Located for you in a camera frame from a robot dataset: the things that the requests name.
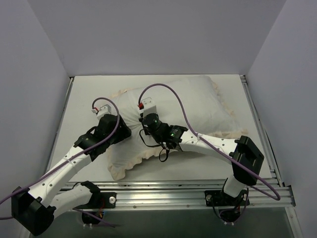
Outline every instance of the white pillow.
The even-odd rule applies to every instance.
[[[241,134],[246,133],[225,109],[215,91],[215,83],[208,76],[184,76],[166,85],[173,88],[180,97],[188,120],[195,131],[221,138],[239,138]],[[139,122],[141,111],[137,104],[144,88],[124,90],[112,98],[119,108],[120,115],[132,130],[131,137],[112,145],[106,152],[108,170],[114,180],[124,178],[126,170],[140,164],[142,159],[158,156],[161,151],[161,147],[147,147],[139,136],[142,125]],[[176,97],[167,88],[153,87],[142,99],[147,97],[151,97],[156,103],[158,116],[162,122],[187,127]],[[144,135],[144,132],[142,137],[146,144],[156,144],[152,137]]]

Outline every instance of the white platform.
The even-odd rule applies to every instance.
[[[249,137],[263,152],[254,119],[239,75],[208,75],[218,84],[224,100],[233,109],[237,120],[249,131]],[[77,138],[98,123],[91,112],[91,103],[97,97],[109,97],[120,89],[143,87],[157,82],[168,82],[181,75],[134,75],[134,76],[77,76],[69,96],[68,104],[53,152],[51,167],[69,150]],[[143,160],[126,172],[121,181],[164,181],[226,179],[232,174],[229,164],[210,156],[196,153],[172,153],[165,163],[157,158]],[[260,176],[271,178],[267,160]],[[93,163],[82,169],[71,181],[113,181],[107,170],[106,155],[100,155]]]

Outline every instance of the bolt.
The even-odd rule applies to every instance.
[[[208,195],[206,196],[206,201],[208,201],[208,202],[211,201],[211,195],[210,195],[210,194],[208,194]]]
[[[109,203],[110,203],[110,204],[114,204],[115,201],[116,201],[115,197],[110,197],[110,198],[109,198]]]

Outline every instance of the white wall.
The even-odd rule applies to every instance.
[[[26,0],[0,1],[1,199],[44,172],[69,83],[58,55]],[[0,216],[11,215],[10,200]],[[15,220],[0,237],[15,238]]]
[[[317,234],[317,1],[287,0],[247,75],[306,238]]]
[[[29,0],[70,75],[245,74],[285,0]]]

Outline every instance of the purple cable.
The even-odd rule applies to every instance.
[[[86,152],[89,152],[89,151],[91,151],[92,149],[96,148],[97,146],[99,146],[99,145],[105,143],[107,140],[109,140],[109,138],[111,138],[111,137],[113,136],[113,134],[115,133],[115,131],[117,130],[117,128],[118,128],[118,126],[119,126],[119,122],[120,122],[119,109],[118,109],[118,107],[114,104],[114,102],[113,102],[112,100],[110,100],[110,99],[108,99],[108,98],[104,98],[104,97],[96,98],[96,99],[93,101],[93,105],[92,105],[93,108],[94,108],[95,102],[98,101],[98,100],[106,100],[106,101],[110,102],[110,103],[114,106],[114,108],[115,108],[115,110],[116,110],[116,112],[117,112],[117,115],[118,115],[118,117],[117,117],[117,123],[116,123],[116,125],[115,125],[113,131],[110,133],[109,136],[107,136],[105,139],[103,139],[102,141],[98,142],[97,144],[95,144],[95,145],[93,145],[93,146],[91,146],[91,147],[89,147],[89,148],[87,148],[87,149],[85,149],[85,150],[83,150],[83,151],[77,153],[76,155],[72,156],[72,157],[69,159],[69,161],[72,161],[72,160],[76,159],[78,156],[80,156],[80,155],[82,155],[82,154],[84,154],[84,153],[86,153]],[[63,162],[62,164],[60,164],[59,166],[57,166],[55,169],[53,169],[53,170],[51,170],[50,172],[48,172],[47,174],[43,175],[39,180],[37,180],[37,181],[35,181],[35,182],[33,182],[33,183],[31,183],[31,184],[29,184],[29,185],[27,185],[27,186],[25,186],[25,187],[19,189],[19,190],[17,190],[17,191],[15,191],[15,192],[11,193],[10,195],[8,195],[7,197],[5,197],[4,199],[2,199],[2,200],[0,201],[0,205],[3,204],[5,201],[7,201],[9,198],[11,198],[11,197],[13,197],[13,196],[19,194],[20,192],[23,192],[23,191],[27,190],[29,187],[31,187],[31,186],[37,184],[38,182],[40,182],[40,181],[46,179],[48,176],[50,176],[51,174],[55,173],[57,170],[59,170],[60,168],[62,168],[64,165],[68,164],[69,161]],[[0,220],[9,220],[9,219],[12,219],[12,218],[13,218],[13,217],[0,217]]]
[[[234,223],[236,223],[238,220],[240,220],[240,218],[242,217],[242,215],[245,213],[245,210],[247,208],[247,203],[248,203],[248,199],[249,199],[249,188],[247,187],[247,196],[246,196],[246,202],[244,203],[244,207],[243,207],[243,210],[240,214],[240,216],[234,221]],[[231,209],[225,209],[225,210],[222,210],[221,212],[219,212],[219,216],[221,217],[221,214],[225,211],[231,211]]]
[[[73,210],[76,211],[76,212],[84,213],[84,214],[86,214],[86,215],[88,215],[88,216],[90,216],[90,217],[93,217],[93,218],[97,219],[98,221],[104,223],[104,225],[106,225],[107,227],[113,227],[113,228],[115,228],[115,225],[114,225],[114,224],[109,223],[109,222],[106,222],[106,221],[104,221],[103,219],[101,219],[101,218],[99,218],[99,217],[97,217],[97,216],[95,216],[95,215],[93,215],[93,214],[91,214],[91,213],[89,213],[89,212],[86,212],[86,211],[83,211],[83,210],[80,210],[80,209],[77,209],[77,208],[73,208]]]
[[[182,108],[182,112],[183,112],[183,115],[184,115],[184,119],[186,121],[186,124],[188,126],[188,128],[190,129],[190,131],[196,136],[198,137],[198,134],[194,131],[194,129],[192,128],[192,126],[189,124],[188,122],[188,119],[187,119],[187,116],[186,116],[186,113],[185,113],[185,109],[184,109],[184,106],[183,106],[183,103],[181,102],[179,96],[177,95],[177,93],[175,92],[174,89],[172,89],[171,87],[167,86],[166,84],[163,84],[163,83],[155,83],[155,84],[152,84],[148,87],[146,87],[143,92],[141,93],[140,97],[139,97],[139,101],[138,101],[138,105],[141,103],[141,98],[142,96],[144,95],[144,93],[154,87],[154,86],[163,86],[163,87],[166,87],[168,88],[170,91],[172,91],[172,93],[175,95],[175,97],[177,98],[178,102],[179,102],[179,105],[180,107]],[[267,181],[265,181],[263,178],[261,178],[260,176],[258,176],[256,173],[254,173],[253,171],[249,170],[248,168],[246,168],[245,166],[241,165],[240,163],[238,163],[237,161],[235,161],[234,159],[232,159],[230,156],[226,155],[225,153],[223,153],[222,151],[218,150],[216,147],[214,147],[212,144],[210,144],[207,140],[205,140],[203,137],[199,137],[203,142],[205,142],[209,147],[211,147],[213,150],[215,150],[216,152],[218,152],[219,154],[221,154],[223,157],[227,158],[228,160],[230,160],[232,163],[234,163],[235,165],[239,166],[240,168],[242,168],[243,170],[245,170],[246,172],[248,172],[250,175],[256,177],[258,180],[260,180],[263,184],[265,184],[275,195],[276,197],[274,197],[273,195],[265,192],[265,191],[262,191],[261,189],[257,188],[257,187],[254,187],[254,186],[250,186],[251,188],[255,189],[256,191],[259,191],[263,194],[265,194],[266,196],[270,197],[270,198],[273,198],[274,200],[276,201],[279,201],[281,200],[281,196],[278,194],[278,192],[271,186],[271,184],[269,184]]]

